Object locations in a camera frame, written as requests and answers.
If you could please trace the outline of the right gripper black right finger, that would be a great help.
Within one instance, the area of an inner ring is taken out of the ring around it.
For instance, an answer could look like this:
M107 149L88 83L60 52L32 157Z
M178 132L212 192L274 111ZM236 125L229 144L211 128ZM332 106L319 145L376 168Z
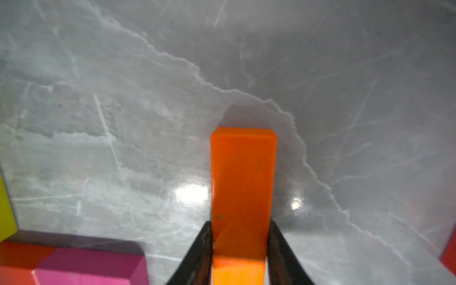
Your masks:
M299 263L278 225L271 221L267 245L268 276L271 285L314 285Z

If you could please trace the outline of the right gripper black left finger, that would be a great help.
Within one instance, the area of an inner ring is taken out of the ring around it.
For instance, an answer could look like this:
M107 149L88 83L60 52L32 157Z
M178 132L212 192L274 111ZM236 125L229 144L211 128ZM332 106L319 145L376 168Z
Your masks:
M167 285L210 285L213 263L211 222L204 223Z

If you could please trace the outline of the magenta block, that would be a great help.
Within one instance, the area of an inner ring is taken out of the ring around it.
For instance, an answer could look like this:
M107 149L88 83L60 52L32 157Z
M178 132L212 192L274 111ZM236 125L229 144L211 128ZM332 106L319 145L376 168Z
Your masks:
M35 269L41 285L148 285L146 258L81 248L58 248Z

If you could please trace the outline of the orange block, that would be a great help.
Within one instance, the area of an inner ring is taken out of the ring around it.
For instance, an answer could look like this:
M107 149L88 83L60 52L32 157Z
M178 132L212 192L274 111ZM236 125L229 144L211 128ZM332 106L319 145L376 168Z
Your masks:
M213 283L262 285L277 135L219 127L211 135Z

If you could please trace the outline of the small red block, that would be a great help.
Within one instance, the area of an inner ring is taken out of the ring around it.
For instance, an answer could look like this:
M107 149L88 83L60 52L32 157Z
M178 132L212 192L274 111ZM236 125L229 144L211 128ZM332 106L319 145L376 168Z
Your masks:
M39 285L36 267L56 248L18 242L1 242L1 285Z

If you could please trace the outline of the long yellow block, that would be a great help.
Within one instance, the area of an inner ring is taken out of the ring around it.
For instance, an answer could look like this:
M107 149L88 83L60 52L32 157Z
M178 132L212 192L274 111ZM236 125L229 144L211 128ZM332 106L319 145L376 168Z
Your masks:
M0 240L4 241L18 231L18 226L2 173L0 187Z

